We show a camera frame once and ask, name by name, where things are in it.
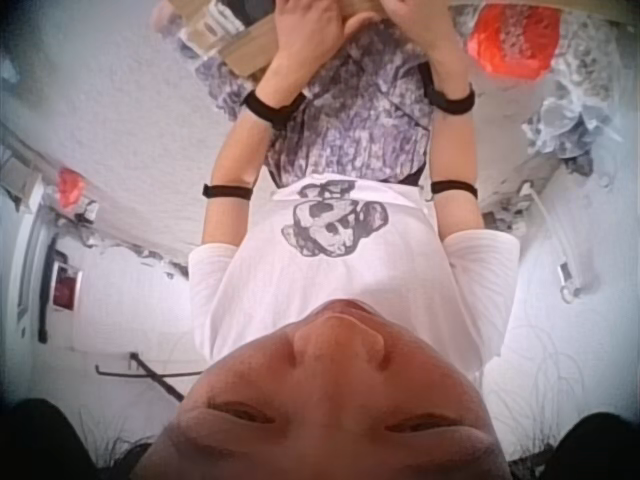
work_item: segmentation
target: wrist strap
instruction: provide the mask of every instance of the wrist strap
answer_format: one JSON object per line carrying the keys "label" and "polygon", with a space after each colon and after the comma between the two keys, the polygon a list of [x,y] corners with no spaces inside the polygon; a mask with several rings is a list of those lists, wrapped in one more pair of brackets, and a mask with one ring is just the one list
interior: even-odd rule
{"label": "wrist strap", "polygon": [[240,198],[250,201],[253,196],[253,189],[229,185],[205,185],[202,189],[202,196],[209,200],[214,198]]}
{"label": "wrist strap", "polygon": [[273,125],[273,128],[276,130],[284,130],[293,114],[298,111],[306,99],[307,97],[301,93],[296,97],[291,105],[287,105],[282,108],[273,108],[260,100],[258,95],[256,95],[256,91],[252,90],[246,97],[244,97],[242,104],[256,117]]}
{"label": "wrist strap", "polygon": [[428,62],[418,65],[418,71],[424,85],[424,97],[438,110],[449,115],[465,115],[473,110],[476,105],[476,92],[473,90],[473,85],[469,84],[470,92],[465,98],[450,100],[444,93],[436,90],[433,72]]}
{"label": "wrist strap", "polygon": [[478,199],[478,189],[467,182],[460,182],[458,180],[443,180],[440,182],[433,182],[431,184],[432,195],[438,195],[440,193],[449,192],[451,190],[463,190],[473,195],[476,200]]}

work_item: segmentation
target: nose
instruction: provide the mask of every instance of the nose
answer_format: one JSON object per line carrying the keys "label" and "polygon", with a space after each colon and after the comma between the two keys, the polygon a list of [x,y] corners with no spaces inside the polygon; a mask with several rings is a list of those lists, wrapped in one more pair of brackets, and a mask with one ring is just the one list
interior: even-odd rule
{"label": "nose", "polygon": [[321,369],[382,368],[384,338],[346,313],[328,313],[300,328],[292,339],[296,364]]}

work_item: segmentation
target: shirt sleeve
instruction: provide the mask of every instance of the shirt sleeve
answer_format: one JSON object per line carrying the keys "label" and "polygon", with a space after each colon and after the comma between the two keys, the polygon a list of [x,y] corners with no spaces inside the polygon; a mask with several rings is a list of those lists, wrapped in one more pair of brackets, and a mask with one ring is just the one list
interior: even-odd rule
{"label": "shirt sleeve", "polygon": [[506,233],[470,230],[451,235],[444,249],[482,368],[499,356],[518,280],[520,243]]}
{"label": "shirt sleeve", "polygon": [[196,348],[211,359],[213,352],[212,310],[218,289],[233,260],[237,247],[208,244],[189,255],[189,290],[191,319]]}

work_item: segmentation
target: orange-red object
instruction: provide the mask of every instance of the orange-red object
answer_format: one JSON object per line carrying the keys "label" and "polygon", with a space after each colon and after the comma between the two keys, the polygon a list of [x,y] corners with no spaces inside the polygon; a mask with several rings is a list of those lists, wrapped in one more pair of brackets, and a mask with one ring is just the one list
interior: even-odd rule
{"label": "orange-red object", "polygon": [[561,17],[555,8],[487,5],[467,49],[489,73],[535,80],[551,67]]}
{"label": "orange-red object", "polygon": [[58,201],[63,210],[70,209],[78,204],[86,183],[84,177],[78,172],[63,168],[58,172]]}

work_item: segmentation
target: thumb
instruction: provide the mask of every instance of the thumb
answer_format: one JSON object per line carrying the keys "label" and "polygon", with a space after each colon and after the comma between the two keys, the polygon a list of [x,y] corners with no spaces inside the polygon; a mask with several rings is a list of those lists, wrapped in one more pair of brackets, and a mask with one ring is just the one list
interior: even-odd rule
{"label": "thumb", "polygon": [[344,37],[346,40],[349,40],[353,37],[358,31],[364,28],[366,25],[370,25],[375,22],[380,21],[380,15],[374,12],[363,12],[358,13],[351,17],[344,24]]}

